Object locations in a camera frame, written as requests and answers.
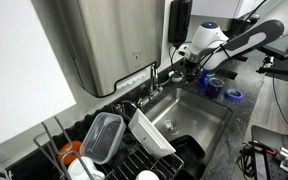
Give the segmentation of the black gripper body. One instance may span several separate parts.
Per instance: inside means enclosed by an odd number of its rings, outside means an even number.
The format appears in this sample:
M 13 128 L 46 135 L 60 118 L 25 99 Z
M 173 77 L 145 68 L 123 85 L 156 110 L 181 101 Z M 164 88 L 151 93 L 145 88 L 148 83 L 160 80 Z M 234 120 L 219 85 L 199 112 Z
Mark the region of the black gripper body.
M 198 75 L 199 65 L 188 60 L 180 62 L 180 73 L 188 81 L 193 81 Z

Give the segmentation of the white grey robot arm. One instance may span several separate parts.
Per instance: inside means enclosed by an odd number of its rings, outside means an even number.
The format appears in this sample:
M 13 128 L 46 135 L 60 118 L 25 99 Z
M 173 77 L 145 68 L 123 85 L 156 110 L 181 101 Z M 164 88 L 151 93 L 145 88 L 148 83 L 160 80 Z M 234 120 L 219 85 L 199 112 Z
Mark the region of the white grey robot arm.
M 270 7 L 252 27 L 235 37 L 227 37 L 214 22 L 204 22 L 196 30 L 183 57 L 181 75 L 192 79 L 199 69 L 212 71 L 234 56 L 260 48 L 288 35 L 288 0 Z

